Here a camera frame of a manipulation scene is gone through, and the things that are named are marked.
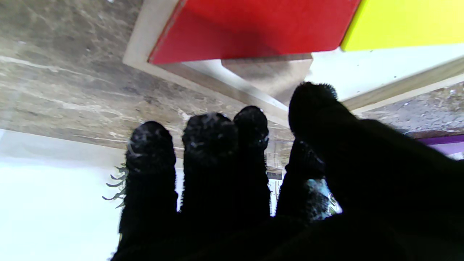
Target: wooden board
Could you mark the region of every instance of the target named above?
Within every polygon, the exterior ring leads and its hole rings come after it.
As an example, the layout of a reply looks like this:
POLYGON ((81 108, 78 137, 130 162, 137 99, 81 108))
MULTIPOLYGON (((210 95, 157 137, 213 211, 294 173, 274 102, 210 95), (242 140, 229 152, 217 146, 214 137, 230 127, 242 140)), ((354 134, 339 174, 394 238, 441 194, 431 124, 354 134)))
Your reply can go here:
POLYGON ((252 86, 288 106, 295 88, 313 62, 310 53, 266 58, 222 60, 222 65, 252 86))
POLYGON ((464 82, 464 57, 348 99, 343 104, 353 113, 361 113, 460 82, 464 82))
POLYGON ((256 105, 265 111, 270 121, 288 127, 286 110, 249 93, 240 91, 183 64, 169 64, 159 67, 148 63, 150 52, 177 3, 178 0, 144 1, 122 60, 123 63, 221 101, 227 102, 234 99, 242 103, 243 106, 256 105))
POLYGON ((463 0, 362 0, 342 49, 373 50, 464 42, 463 0))
POLYGON ((181 0, 150 63, 334 50, 359 1, 181 0))

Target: white surface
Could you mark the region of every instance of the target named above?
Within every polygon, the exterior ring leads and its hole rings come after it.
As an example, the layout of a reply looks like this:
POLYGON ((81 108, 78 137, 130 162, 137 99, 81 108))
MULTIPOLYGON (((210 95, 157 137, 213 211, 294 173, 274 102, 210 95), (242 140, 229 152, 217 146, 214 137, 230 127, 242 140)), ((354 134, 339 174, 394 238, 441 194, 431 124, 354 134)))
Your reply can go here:
MULTIPOLYGON (((340 100, 346 100, 464 56, 464 44, 359 52, 342 52, 336 49, 330 52, 314 52, 312 55, 314 61, 305 80, 332 84, 340 100)), ((184 64, 286 109, 285 105, 224 68, 220 60, 184 64)))
POLYGON ((104 261, 120 203, 105 185, 123 150, 6 131, 0 140, 0 260, 104 261))
POLYGON ((271 191, 271 203, 269 205, 271 209, 271 216, 276 215, 277 202, 280 195, 280 186, 282 186, 282 180, 270 179, 267 183, 269 190, 271 191))
POLYGON ((464 159, 464 152, 458 152, 455 154, 448 155, 448 157, 455 159, 455 160, 462 160, 464 159))

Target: glove finger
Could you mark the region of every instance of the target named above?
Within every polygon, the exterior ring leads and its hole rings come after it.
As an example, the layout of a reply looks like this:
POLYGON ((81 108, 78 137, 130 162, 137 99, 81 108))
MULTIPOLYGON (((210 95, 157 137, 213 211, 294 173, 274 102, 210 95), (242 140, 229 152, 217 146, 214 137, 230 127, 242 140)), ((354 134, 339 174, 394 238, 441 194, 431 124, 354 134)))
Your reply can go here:
POLYGON ((241 227, 270 217, 270 196, 264 150, 269 141, 267 118, 262 110, 247 106, 234 117, 238 129, 238 165, 245 180, 238 190, 237 215, 241 227))
POLYGON ((120 247, 154 235, 171 233, 177 216, 175 161, 172 137, 159 123, 145 122, 137 127, 126 152, 124 209, 119 231, 120 247))
POLYGON ((193 116, 184 130, 184 192, 181 215, 186 229, 223 231, 234 222, 238 135, 220 113, 193 116))
POLYGON ((437 195, 446 189, 436 188, 435 177, 448 179, 456 162, 380 122, 359 120, 332 94, 329 85, 301 84, 289 124, 326 163, 327 183, 341 207, 387 213, 426 209, 427 202, 444 206, 437 195))
POLYGON ((305 223, 329 216, 329 189, 323 179, 324 167, 309 145, 298 139, 294 141, 276 216, 291 216, 305 223))

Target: wooden frame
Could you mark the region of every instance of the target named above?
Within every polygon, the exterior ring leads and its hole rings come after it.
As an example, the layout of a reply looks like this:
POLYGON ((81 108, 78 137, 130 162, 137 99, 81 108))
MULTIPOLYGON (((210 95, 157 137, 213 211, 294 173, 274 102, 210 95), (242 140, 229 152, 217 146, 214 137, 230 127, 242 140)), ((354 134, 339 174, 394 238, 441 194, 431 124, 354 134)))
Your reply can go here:
MULTIPOLYGON (((178 3, 179 0, 144 0, 123 63, 213 98, 234 99, 243 106, 256 105, 265 111, 270 121, 289 127, 287 110, 252 93, 238 90, 184 64, 155 66, 148 63, 149 55, 178 3)), ((461 57, 342 103, 353 113, 362 113, 463 81, 464 57, 461 57)))
POLYGON ((464 56, 345 100, 343 104, 353 113, 362 113, 460 82, 464 82, 464 56))
POLYGON ((225 101, 232 98, 243 103, 243 106, 256 105, 265 111, 270 121, 288 127, 286 110, 249 93, 238 90, 183 64, 155 66, 148 63, 149 55, 178 2, 179 0, 144 1, 122 62, 213 98, 225 101))

